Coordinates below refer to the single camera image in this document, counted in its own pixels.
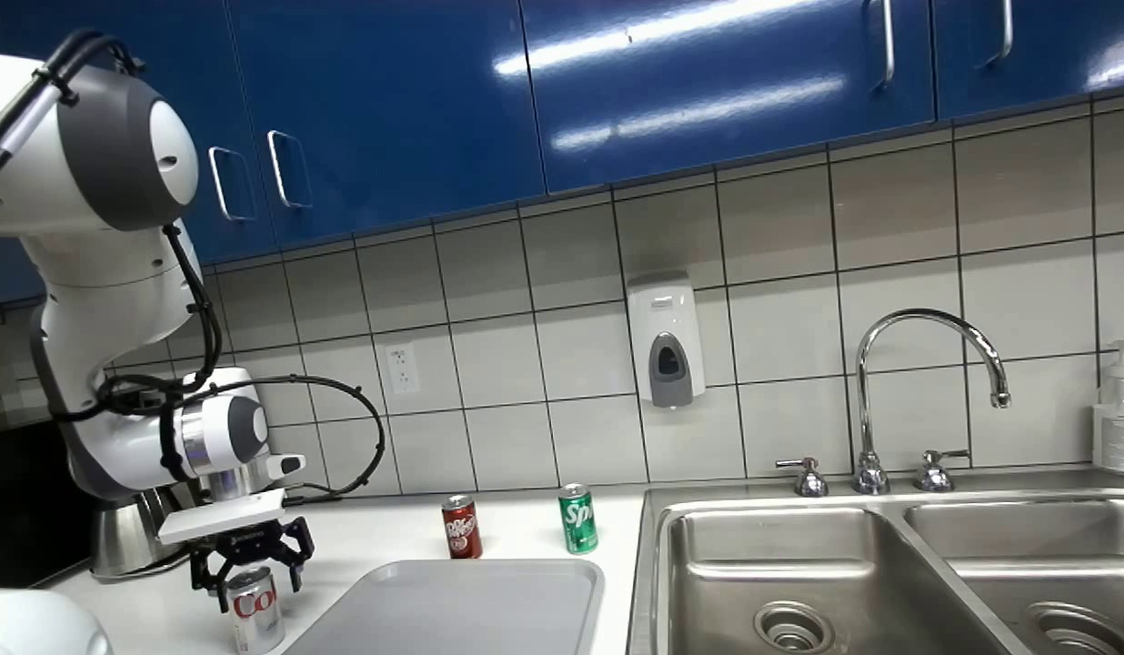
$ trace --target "cabinet handle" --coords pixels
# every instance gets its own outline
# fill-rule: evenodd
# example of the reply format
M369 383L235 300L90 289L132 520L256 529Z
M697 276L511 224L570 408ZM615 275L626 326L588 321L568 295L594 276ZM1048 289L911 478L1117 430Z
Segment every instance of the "cabinet handle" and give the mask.
M1011 55L1011 47L1014 47L1014 42L1017 42L1017 32L1014 32L1014 11L1011 11L1011 0L1002 0L1002 51L996 51L986 67L992 67L992 62L1007 60L1007 55Z
M895 11L893 11L893 0L880 0L880 18L885 18L885 79L880 79L880 88L887 88L895 79Z
M221 147L212 147L212 150L206 150L212 190L220 193L221 219L224 219L224 224L250 224L250 214L239 214L239 210L231 204L221 159L239 159L239 153L221 150Z
M292 140L286 130L265 130L265 144L269 144L269 165L273 165L273 185L277 185L277 199L286 208L286 210L306 210L309 208L309 196L295 196L286 190L286 172L283 172L283 150L295 153L295 169L300 176L306 178L306 169L303 169L303 144Z

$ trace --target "sink basin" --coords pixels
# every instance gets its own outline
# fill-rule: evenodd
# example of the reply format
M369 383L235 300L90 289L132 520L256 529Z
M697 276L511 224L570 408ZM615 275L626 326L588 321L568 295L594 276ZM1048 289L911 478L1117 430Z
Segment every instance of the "sink basin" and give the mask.
M1005 652L861 505L679 505L657 555L657 652Z
M1124 655L1124 499L940 503L927 545L1044 655Z

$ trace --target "green soda can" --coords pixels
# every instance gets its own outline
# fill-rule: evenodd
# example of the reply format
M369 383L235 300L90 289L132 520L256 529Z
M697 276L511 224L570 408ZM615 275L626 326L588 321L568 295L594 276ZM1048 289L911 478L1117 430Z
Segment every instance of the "green soda can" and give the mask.
M560 488L560 525L564 525L564 551L568 555L594 555L598 551L594 493L585 485L564 485Z

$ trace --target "red soda can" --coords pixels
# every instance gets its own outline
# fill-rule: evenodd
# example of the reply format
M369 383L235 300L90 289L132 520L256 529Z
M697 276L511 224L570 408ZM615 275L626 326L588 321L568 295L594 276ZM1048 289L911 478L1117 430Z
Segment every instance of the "red soda can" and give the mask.
M469 497L450 497L443 503L443 532L446 532L450 562L483 558L477 503Z

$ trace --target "sink drain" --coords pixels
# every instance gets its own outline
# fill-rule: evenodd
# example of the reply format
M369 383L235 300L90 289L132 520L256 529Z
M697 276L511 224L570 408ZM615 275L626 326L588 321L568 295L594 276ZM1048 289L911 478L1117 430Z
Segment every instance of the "sink drain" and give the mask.
M1039 600L1031 609L1036 620L1036 629L1062 646L1065 652L1079 655L1124 655L1124 632L1112 629L1107 620L1099 620L1091 609L1062 605L1062 600Z
M776 652L821 652L830 646L830 626L810 605L773 600L756 612L756 636Z

